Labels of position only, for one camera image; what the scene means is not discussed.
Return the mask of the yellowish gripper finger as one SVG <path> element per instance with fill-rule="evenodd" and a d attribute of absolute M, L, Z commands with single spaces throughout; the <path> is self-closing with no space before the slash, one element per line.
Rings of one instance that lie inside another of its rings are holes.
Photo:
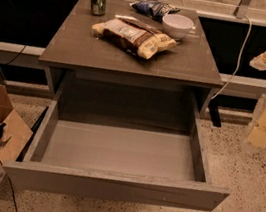
<path fill-rule="evenodd" d="M 266 71 L 266 51 L 254 57 L 250 61 L 250 66 L 260 71 Z"/>

